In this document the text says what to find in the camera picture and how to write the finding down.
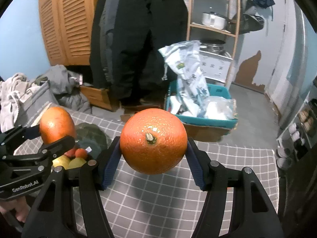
teal plastic crate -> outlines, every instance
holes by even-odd
[[[165,110],[168,111],[170,108],[170,95],[173,93],[176,93],[177,90],[177,82],[173,81],[170,84],[169,90],[168,90],[168,96],[166,98],[165,103]],[[231,99],[230,93],[227,90],[227,88],[213,85],[213,84],[207,84],[210,96],[218,96],[218,97],[224,97],[226,99]],[[176,116],[183,122],[187,124],[192,125],[198,125],[198,126],[212,126],[212,127],[220,127],[220,128],[227,128],[227,129],[233,129],[238,119],[233,120],[214,120],[214,119],[206,119],[206,118],[198,118],[198,117],[190,117],[190,116],[184,116],[176,114]]]

gray grid tablecloth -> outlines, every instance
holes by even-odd
[[[68,110],[75,124],[88,122],[98,125],[109,137],[108,144],[119,136],[124,123],[106,120],[84,113]],[[235,145],[196,142],[200,150],[208,153],[225,167],[242,169],[249,166],[256,173],[278,209],[278,175],[274,152],[260,148],[239,148]],[[36,153],[42,139],[26,141],[17,155]],[[106,216],[115,237],[122,238],[188,238],[191,237],[199,219],[206,192],[194,183],[185,158],[162,175],[144,175],[134,171],[122,157],[114,180],[106,191],[100,191]],[[225,213],[220,235],[228,232],[233,189],[228,189]],[[74,188],[74,208],[77,228],[85,232],[80,198]]]

floor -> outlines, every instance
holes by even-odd
[[[276,137],[279,130],[277,115],[263,94],[231,85],[232,98],[237,100],[238,126],[221,142],[236,144],[239,147],[273,149],[277,148]],[[92,108],[92,114],[106,119],[120,120],[123,110],[110,112],[98,107]]]

cabinet door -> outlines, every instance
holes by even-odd
[[[58,0],[39,0],[42,36],[50,64],[67,65],[58,17]]]
[[[93,0],[58,0],[61,34],[69,65],[89,65]]]

pot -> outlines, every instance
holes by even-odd
[[[204,40],[201,40],[200,42],[201,42],[200,50],[202,51],[207,51],[207,52],[211,52],[215,54],[221,54],[225,51],[223,47],[225,42],[223,40],[204,39]]]
[[[204,12],[202,14],[202,24],[212,28],[224,29],[227,24],[227,17],[216,12]]]

